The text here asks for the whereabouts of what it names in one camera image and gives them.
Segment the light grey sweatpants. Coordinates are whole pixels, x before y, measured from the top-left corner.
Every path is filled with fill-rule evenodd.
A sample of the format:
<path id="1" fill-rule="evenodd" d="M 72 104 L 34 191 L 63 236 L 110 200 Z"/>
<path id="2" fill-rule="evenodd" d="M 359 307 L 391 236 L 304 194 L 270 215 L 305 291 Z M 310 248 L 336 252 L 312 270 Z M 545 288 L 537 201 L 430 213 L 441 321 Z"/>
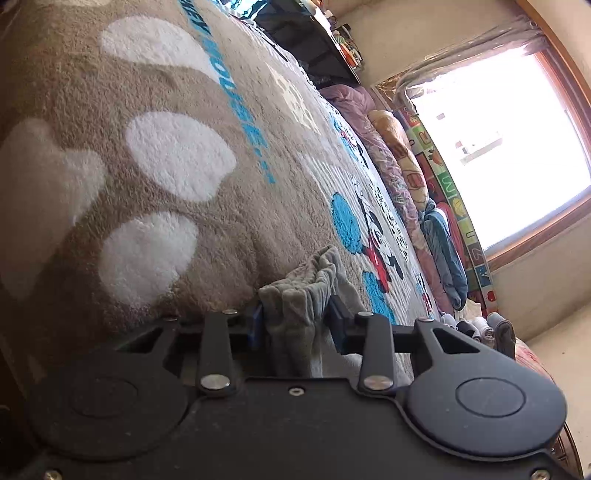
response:
<path id="1" fill-rule="evenodd" d="M 366 309 L 346 275 L 338 248 L 331 245 L 287 273 L 286 278 L 259 289 L 277 375 L 346 378 L 353 385 L 358 382 L 362 356 L 339 354 L 324 323 L 329 298 L 334 295 L 353 314 Z"/>

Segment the colourful alphabet play mat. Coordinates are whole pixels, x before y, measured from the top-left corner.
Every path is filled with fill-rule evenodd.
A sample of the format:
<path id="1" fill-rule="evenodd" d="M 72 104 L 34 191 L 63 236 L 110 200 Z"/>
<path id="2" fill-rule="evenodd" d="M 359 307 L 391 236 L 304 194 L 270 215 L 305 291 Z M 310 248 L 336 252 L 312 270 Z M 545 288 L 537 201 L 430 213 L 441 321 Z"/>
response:
<path id="1" fill-rule="evenodd" d="M 431 198 L 444 205 L 451 230 L 460 235 L 457 250 L 467 273 L 469 298 L 480 304 L 483 316 L 487 317 L 498 311 L 496 292 L 484 249 L 459 188 L 419 116 L 412 109 L 401 107 L 394 112 L 394 117 L 406 131 L 411 149 L 427 180 Z"/>

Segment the folded blue blanket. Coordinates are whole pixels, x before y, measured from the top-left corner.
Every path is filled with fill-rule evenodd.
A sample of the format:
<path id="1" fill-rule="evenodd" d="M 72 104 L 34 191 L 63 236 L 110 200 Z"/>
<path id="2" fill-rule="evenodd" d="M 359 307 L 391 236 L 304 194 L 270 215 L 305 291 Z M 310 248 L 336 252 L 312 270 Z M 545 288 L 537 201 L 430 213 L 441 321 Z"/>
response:
<path id="1" fill-rule="evenodd" d="M 461 311 L 468 297 L 467 275 L 453 242 L 446 213 L 431 198 L 421 214 L 421 228 L 447 298 L 454 311 Z"/>

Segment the folded pink orange quilt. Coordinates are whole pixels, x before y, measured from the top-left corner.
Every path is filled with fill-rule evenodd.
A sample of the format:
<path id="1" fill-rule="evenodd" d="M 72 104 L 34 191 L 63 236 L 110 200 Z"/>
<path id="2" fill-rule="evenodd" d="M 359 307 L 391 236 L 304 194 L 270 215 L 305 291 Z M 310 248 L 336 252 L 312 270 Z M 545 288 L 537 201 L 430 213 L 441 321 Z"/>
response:
<path id="1" fill-rule="evenodd" d="M 521 366 L 529 368 L 550 381 L 554 381 L 537 355 L 520 338 L 515 340 L 515 360 Z"/>

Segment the Mickey Mouse brown blanket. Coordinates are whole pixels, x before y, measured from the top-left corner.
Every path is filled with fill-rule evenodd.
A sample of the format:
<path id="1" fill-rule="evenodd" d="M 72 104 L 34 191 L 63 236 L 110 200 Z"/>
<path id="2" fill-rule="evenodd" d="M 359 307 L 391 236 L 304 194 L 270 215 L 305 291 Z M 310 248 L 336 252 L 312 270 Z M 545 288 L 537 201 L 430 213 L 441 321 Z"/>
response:
<path id="1" fill-rule="evenodd" d="M 353 128 L 216 1 L 1 5 L 1 350 L 21 393 L 154 318 L 242 309 L 327 246 L 439 311 Z"/>

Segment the yellow cartoon pillow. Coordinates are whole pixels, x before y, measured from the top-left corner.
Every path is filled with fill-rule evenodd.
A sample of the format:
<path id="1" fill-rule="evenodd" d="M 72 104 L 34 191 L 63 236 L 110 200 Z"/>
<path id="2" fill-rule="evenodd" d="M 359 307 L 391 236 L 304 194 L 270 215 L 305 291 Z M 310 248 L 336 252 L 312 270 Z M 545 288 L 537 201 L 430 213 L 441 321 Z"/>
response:
<path id="1" fill-rule="evenodd" d="M 415 206 L 424 212 L 430 200 L 429 190 L 402 123 L 387 110 L 372 110 L 368 117 L 397 160 Z"/>

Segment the pink purple quilt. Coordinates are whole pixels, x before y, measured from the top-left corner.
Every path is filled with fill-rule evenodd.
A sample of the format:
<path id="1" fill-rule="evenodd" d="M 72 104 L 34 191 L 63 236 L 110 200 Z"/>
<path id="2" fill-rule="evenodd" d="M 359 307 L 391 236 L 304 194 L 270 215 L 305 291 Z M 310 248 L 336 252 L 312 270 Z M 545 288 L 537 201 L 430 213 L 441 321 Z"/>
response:
<path id="1" fill-rule="evenodd" d="M 440 313 L 452 314 L 454 309 L 444 290 L 436 263 L 419 222 L 419 211 L 403 176 L 403 171 L 391 149 L 370 121 L 368 114 L 375 103 L 363 87 L 332 85 L 320 90 L 322 97 L 339 110 L 353 128 L 374 162 L 389 193 L 394 208 L 402 218 L 418 261 Z"/>

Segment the cluttered side shelf items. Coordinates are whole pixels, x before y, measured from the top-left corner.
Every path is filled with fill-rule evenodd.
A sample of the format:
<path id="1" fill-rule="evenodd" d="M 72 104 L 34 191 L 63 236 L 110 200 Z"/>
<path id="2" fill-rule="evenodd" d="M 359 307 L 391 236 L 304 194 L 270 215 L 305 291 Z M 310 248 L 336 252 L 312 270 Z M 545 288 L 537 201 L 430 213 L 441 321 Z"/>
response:
<path id="1" fill-rule="evenodd" d="M 339 51 L 345 58 L 346 63 L 353 69 L 353 71 L 363 70 L 363 55 L 353 41 L 353 36 L 348 25 L 339 26 L 339 20 L 334 13 L 328 8 L 327 1 L 317 0 L 303 0 L 301 5 L 307 9 L 311 16 L 315 18 L 329 32 L 332 39 L 337 44 Z"/>

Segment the wooden window frame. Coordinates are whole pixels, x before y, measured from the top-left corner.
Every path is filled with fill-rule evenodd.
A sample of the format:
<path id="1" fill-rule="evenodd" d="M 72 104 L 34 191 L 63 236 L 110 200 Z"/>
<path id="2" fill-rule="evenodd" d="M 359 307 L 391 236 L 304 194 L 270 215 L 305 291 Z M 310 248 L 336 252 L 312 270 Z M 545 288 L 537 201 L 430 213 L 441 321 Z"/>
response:
<path id="1" fill-rule="evenodd" d="M 489 257 L 489 265 L 498 270 L 550 242 L 590 215 L 590 187 L 583 175 L 568 167 L 567 155 L 579 146 L 590 153 L 590 3 L 588 1 L 519 1 L 519 7 L 541 28 L 551 52 L 541 57 L 542 69 L 556 87 L 559 98 L 572 115 L 577 133 L 569 141 L 561 140 L 549 129 L 550 118 L 542 121 L 538 149 L 547 156 L 543 164 L 553 169 L 558 182 L 553 190 L 566 195 L 564 203 L 538 223 L 519 233 L 507 246 Z"/>

